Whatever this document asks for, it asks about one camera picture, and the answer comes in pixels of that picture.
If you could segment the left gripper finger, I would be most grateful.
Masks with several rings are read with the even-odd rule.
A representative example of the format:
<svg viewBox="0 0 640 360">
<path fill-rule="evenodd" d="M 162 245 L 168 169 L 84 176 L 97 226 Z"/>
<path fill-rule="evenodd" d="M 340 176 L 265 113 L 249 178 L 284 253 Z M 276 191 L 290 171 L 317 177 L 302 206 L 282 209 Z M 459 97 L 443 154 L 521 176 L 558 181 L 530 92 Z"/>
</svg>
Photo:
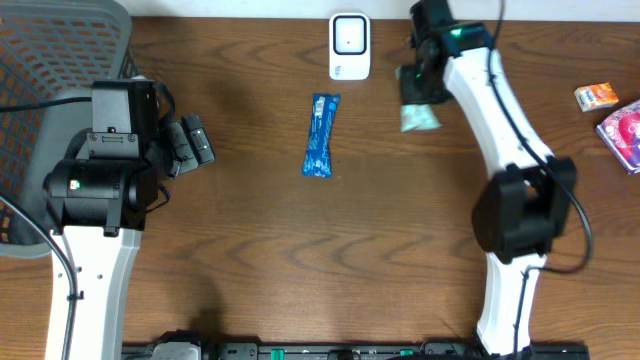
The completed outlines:
<svg viewBox="0 0 640 360">
<path fill-rule="evenodd" d="M 191 143 L 180 122 L 170 122 L 167 125 L 167 136 L 173 147 L 173 167 L 171 175 L 181 175 L 198 168 Z"/>
<path fill-rule="evenodd" d="M 182 118 L 185 142 L 182 150 L 184 168 L 198 168 L 215 160 L 209 137 L 195 113 Z"/>
</svg>

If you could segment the teal wet wipes packet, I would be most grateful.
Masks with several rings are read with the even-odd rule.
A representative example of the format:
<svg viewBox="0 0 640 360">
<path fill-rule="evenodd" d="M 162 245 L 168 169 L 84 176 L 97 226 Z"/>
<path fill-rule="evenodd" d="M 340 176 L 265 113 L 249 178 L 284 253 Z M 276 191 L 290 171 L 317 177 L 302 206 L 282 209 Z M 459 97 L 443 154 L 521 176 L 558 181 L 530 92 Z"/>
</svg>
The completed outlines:
<svg viewBox="0 0 640 360">
<path fill-rule="evenodd" d="M 404 66 L 395 71 L 400 87 L 400 131 L 429 131 L 441 127 L 435 113 L 428 104 L 416 104 L 410 100 L 411 90 L 407 76 L 411 72 Z"/>
</svg>

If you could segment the blue Oreo cookie packet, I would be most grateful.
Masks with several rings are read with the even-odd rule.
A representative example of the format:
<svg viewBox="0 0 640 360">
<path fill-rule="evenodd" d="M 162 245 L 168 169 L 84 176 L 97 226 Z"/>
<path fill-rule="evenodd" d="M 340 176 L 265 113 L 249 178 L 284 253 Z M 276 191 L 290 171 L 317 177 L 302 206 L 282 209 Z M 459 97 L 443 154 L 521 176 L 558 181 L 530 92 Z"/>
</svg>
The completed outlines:
<svg viewBox="0 0 640 360">
<path fill-rule="evenodd" d="M 332 176 L 329 141 L 341 101 L 339 94 L 314 94 L 308 142 L 301 173 L 304 176 Z"/>
</svg>

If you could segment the small orange box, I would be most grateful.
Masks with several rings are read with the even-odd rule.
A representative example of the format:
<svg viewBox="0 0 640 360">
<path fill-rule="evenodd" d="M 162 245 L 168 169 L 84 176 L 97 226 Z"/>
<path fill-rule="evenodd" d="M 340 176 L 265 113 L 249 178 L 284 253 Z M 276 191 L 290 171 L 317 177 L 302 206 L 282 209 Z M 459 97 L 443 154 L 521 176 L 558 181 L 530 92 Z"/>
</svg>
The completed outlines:
<svg viewBox="0 0 640 360">
<path fill-rule="evenodd" d="M 612 107 L 619 102 L 609 82 L 578 87 L 574 95 L 583 112 Z"/>
</svg>

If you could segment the red purple snack packet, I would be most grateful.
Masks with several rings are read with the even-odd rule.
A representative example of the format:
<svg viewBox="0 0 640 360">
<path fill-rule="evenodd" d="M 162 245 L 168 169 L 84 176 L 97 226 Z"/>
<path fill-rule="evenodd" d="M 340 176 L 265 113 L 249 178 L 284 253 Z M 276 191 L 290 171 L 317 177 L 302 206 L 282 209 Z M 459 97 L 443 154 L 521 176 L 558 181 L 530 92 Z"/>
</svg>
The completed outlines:
<svg viewBox="0 0 640 360">
<path fill-rule="evenodd" d="M 596 133 L 628 174 L 639 173 L 639 101 L 613 112 Z"/>
</svg>

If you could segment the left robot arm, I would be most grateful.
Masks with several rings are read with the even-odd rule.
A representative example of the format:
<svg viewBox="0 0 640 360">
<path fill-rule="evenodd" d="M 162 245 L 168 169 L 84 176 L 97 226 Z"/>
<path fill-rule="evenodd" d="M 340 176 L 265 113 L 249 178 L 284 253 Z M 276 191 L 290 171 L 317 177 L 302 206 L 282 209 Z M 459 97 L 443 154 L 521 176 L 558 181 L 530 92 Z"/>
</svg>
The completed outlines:
<svg viewBox="0 0 640 360">
<path fill-rule="evenodd" d="M 170 170 L 97 150 L 138 143 L 140 135 L 78 131 L 44 182 L 54 220 L 50 238 L 62 252 L 52 260 L 48 359 L 117 359 L 123 347 L 128 288 L 147 215 L 159 209 L 167 178 L 215 159 L 201 120 L 189 114 L 165 122 L 152 149 L 173 157 Z"/>
</svg>

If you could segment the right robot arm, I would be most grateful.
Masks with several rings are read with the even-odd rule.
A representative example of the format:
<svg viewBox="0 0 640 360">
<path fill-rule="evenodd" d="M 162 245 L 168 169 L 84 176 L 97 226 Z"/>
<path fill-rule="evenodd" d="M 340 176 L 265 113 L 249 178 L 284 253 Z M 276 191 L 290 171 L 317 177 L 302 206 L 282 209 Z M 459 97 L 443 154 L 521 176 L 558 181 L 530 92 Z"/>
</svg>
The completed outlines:
<svg viewBox="0 0 640 360">
<path fill-rule="evenodd" d="M 484 303 L 469 355 L 532 359 L 529 322 L 537 282 L 577 203 L 577 169 L 556 157 L 529 123 L 509 81 L 496 38 L 482 23 L 417 25 L 416 62 L 398 71 L 405 105 L 455 99 L 481 150 L 488 182 L 471 213 L 486 255 Z"/>
</svg>

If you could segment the grey plastic mesh basket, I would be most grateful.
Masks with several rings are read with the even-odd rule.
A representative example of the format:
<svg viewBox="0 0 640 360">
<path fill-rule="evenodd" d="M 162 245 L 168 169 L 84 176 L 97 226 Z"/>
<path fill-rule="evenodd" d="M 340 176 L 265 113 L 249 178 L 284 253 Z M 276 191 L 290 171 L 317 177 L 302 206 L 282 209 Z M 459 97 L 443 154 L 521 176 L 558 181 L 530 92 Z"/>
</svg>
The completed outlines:
<svg viewBox="0 0 640 360">
<path fill-rule="evenodd" d="M 137 76 L 131 34 L 131 17 L 116 1 L 2 2 L 2 105 L 87 96 L 96 80 Z M 1 116 L 1 192 L 43 227 L 51 224 L 44 177 L 91 124 L 88 105 L 68 108 L 81 118 L 59 125 L 45 109 Z"/>
</svg>

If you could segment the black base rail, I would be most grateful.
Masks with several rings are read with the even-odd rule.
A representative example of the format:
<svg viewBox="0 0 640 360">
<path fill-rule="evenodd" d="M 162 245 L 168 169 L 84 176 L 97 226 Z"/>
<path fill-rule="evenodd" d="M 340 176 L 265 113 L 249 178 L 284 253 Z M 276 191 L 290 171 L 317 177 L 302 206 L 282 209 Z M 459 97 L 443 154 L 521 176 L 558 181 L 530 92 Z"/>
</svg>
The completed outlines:
<svg viewBox="0 0 640 360">
<path fill-rule="evenodd" d="M 255 343 L 164 343 L 125 346 L 122 359 L 210 360 L 384 360 L 472 359 L 485 356 L 459 342 L 426 342 L 421 345 L 258 345 Z"/>
</svg>

